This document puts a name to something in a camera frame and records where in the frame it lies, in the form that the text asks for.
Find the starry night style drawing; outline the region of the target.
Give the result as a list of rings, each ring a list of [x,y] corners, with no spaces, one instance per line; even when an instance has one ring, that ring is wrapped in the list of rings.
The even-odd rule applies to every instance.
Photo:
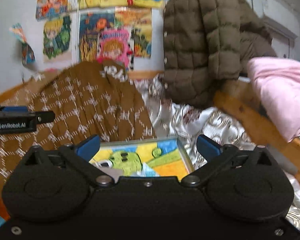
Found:
[[[115,7],[79,14],[80,61],[112,59],[132,68],[135,57],[150,58],[151,54],[151,9]]]

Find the grey tray with painting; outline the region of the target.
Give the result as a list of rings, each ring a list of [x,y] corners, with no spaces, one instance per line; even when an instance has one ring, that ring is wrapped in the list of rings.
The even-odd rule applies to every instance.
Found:
[[[102,143],[89,161],[109,160],[113,168],[121,169],[123,176],[137,177],[136,172],[146,163],[160,177],[176,176],[182,180],[194,171],[182,143],[177,137]]]

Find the white air conditioner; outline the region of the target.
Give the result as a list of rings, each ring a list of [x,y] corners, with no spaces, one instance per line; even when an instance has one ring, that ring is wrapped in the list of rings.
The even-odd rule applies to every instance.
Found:
[[[296,16],[276,0],[251,0],[254,12],[261,18],[276,41],[295,47],[300,36],[300,24]]]

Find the mermaid girl drawing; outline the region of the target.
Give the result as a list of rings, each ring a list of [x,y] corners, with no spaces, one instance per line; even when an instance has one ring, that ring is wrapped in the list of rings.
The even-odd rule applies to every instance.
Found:
[[[68,0],[37,0],[36,20],[54,18],[68,11]]]

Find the white floral satin quilt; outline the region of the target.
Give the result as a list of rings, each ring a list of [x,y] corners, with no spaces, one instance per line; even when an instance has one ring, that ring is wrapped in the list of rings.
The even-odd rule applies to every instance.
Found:
[[[207,163],[196,148],[199,135],[204,134],[218,144],[233,144],[241,150],[252,150],[256,145],[242,124],[216,107],[197,109],[189,105],[178,105],[164,96],[164,85],[160,76],[135,82],[149,112],[155,134],[159,138],[177,136],[182,142],[195,169]],[[284,170],[294,189],[293,204],[286,216],[300,230],[300,169],[290,157],[270,143],[267,149]]]

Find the blond child drawing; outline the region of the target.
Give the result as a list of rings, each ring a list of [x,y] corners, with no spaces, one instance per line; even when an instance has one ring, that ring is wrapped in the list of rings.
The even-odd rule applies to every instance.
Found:
[[[71,25],[70,15],[45,22],[43,27],[43,61],[45,63],[72,59]]]

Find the brown puffer jacket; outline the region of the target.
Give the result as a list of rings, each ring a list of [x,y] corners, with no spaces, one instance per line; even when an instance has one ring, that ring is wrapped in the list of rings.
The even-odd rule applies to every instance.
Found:
[[[164,8],[165,95],[206,108],[225,80],[255,57],[275,57],[272,37],[246,0],[169,0]]]

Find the brown patterned quilt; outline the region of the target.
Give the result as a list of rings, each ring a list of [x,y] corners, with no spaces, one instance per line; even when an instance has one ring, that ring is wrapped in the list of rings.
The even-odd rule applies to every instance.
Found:
[[[31,146],[55,150],[93,134],[104,142],[155,137],[141,94],[125,69],[109,60],[41,72],[17,90],[1,94],[0,105],[53,111],[56,116],[35,132],[0,135],[0,196],[6,179]]]

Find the pink folded blanket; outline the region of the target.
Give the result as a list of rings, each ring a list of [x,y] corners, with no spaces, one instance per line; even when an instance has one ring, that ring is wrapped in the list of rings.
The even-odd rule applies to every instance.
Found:
[[[255,94],[285,141],[300,137],[300,62],[255,57],[247,70]]]

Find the light blue packaged mask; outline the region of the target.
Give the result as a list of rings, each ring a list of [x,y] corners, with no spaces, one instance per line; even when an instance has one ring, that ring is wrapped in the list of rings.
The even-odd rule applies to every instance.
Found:
[[[140,171],[136,172],[137,177],[159,177],[160,175],[149,167],[146,163],[142,163],[142,168]]]

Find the grey cloth mask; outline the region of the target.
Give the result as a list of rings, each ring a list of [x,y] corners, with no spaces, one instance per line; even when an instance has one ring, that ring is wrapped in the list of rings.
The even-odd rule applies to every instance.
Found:
[[[115,180],[123,175],[123,171],[121,169],[113,168],[112,162],[109,160],[97,161],[94,165]]]

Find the curled colourful paper drawing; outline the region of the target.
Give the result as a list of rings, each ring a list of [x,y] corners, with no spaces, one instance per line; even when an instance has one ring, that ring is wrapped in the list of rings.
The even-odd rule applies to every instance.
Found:
[[[27,64],[35,62],[35,55],[27,42],[26,36],[24,34],[23,28],[20,23],[14,24],[10,27],[10,32],[16,37],[16,39],[21,43],[21,55],[22,64],[26,66]]]

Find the pink magazine girl drawing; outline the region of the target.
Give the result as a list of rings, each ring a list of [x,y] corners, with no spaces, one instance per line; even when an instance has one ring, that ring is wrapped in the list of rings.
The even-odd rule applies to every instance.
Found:
[[[129,70],[133,66],[134,40],[131,28],[106,29],[99,33],[97,44],[98,62],[113,60]]]

